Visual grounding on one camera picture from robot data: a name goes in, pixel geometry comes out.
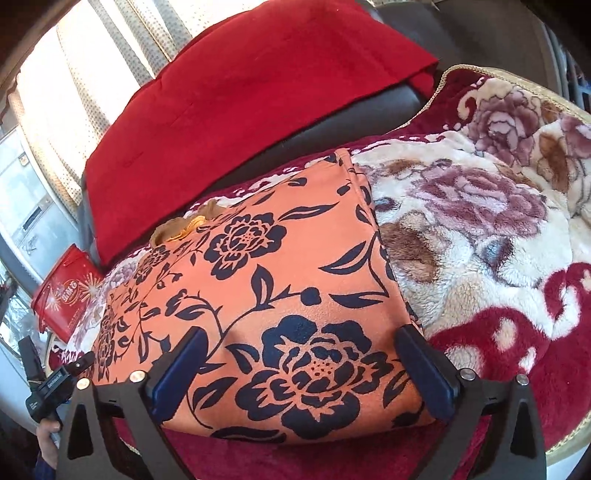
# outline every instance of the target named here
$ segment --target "orange floral bag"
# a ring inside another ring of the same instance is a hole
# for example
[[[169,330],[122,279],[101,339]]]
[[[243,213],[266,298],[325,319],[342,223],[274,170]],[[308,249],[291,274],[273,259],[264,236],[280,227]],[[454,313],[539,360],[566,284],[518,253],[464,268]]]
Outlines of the orange floral bag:
[[[410,323],[365,175],[346,150],[152,250],[111,295],[97,384],[148,370],[197,325],[207,363],[165,425],[328,441],[429,420],[394,351]]]

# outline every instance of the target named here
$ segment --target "black flower print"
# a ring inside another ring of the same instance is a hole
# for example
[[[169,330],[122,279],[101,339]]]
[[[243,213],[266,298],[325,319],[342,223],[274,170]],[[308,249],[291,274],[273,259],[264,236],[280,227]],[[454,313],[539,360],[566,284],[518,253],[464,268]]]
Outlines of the black flower print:
[[[216,235],[203,258],[214,264],[212,275],[218,280],[230,278],[249,258],[276,252],[287,230],[276,225],[272,213],[237,216]]]
[[[164,260],[168,258],[170,252],[166,250],[164,245],[154,248],[146,258],[142,260],[137,271],[134,275],[135,284],[139,285],[142,283],[148,275],[152,272],[152,269],[160,265]]]
[[[97,351],[99,374],[98,380],[103,377],[109,380],[109,367],[113,363],[115,354],[115,325],[100,329],[99,346]]]
[[[108,303],[105,307],[105,312],[103,314],[103,318],[100,320],[100,331],[106,330],[113,324],[113,320],[115,319],[115,312],[113,310],[113,305]]]
[[[90,367],[88,367],[86,370],[84,370],[81,374],[79,378],[87,378],[88,380],[92,380],[95,376],[95,365],[96,362],[92,363],[90,365]]]
[[[300,315],[284,317],[262,334],[266,369],[236,393],[248,418],[281,423],[306,440],[342,429],[359,415],[359,395],[375,391],[394,367],[358,323],[329,324],[320,331]]]

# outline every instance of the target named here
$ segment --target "window curtain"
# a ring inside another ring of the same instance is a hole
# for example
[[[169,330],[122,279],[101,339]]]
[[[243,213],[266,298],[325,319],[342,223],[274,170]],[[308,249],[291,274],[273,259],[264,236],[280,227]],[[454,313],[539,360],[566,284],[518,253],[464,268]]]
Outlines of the window curtain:
[[[36,45],[8,100],[76,218],[86,160],[130,97],[205,28],[263,0],[82,0]]]

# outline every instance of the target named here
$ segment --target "red velvet cloth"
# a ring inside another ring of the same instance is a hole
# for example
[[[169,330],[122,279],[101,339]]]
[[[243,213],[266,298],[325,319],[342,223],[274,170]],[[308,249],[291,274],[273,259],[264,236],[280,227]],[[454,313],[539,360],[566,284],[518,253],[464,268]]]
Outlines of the red velvet cloth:
[[[270,0],[197,37],[86,163],[103,264],[255,154],[436,59],[353,0]]]

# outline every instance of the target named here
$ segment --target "finger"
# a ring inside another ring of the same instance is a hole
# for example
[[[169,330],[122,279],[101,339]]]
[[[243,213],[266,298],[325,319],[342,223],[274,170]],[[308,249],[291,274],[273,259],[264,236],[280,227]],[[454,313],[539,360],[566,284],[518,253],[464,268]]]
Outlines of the finger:
[[[37,440],[39,442],[39,449],[41,450],[41,457],[47,464],[56,469],[57,467],[57,447],[51,439],[51,434],[60,430],[60,423],[56,421],[42,420],[37,427]]]

